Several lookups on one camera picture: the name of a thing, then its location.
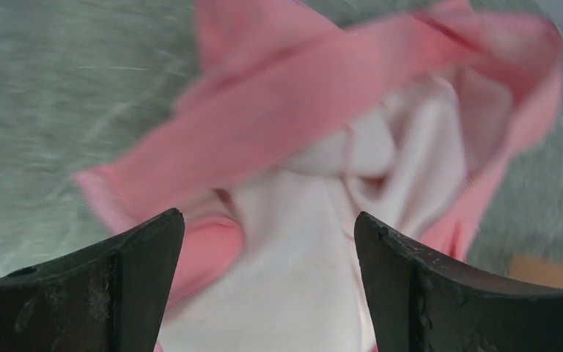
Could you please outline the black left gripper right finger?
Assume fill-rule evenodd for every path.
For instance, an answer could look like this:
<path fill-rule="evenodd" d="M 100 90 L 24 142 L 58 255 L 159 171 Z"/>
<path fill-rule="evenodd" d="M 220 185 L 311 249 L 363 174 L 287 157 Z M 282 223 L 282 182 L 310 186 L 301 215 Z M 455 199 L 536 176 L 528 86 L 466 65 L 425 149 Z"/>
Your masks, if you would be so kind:
<path fill-rule="evenodd" d="M 480 270 L 365 212 L 354 235 L 379 351 L 563 351 L 563 289 Z"/>

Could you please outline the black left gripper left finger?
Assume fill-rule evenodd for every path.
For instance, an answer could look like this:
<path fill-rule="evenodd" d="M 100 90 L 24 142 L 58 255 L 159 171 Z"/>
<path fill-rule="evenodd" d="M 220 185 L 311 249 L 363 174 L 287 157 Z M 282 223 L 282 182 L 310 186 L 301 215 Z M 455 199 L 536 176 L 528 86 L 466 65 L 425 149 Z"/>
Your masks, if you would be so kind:
<path fill-rule="evenodd" d="M 0 351 L 153 351 L 183 234 L 170 209 L 0 277 Z"/>

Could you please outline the pink zip-up jacket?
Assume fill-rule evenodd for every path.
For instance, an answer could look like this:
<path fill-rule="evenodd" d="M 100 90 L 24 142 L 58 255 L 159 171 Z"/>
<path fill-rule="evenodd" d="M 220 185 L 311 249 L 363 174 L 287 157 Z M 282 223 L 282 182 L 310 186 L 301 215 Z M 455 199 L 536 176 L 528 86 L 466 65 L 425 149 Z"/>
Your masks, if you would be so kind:
<path fill-rule="evenodd" d="M 185 218 L 157 351 L 375 351 L 362 211 L 463 260 L 562 99 L 547 19 L 467 1 L 345 29 L 299 1 L 198 1 L 174 116 L 76 175 L 112 234 Z"/>

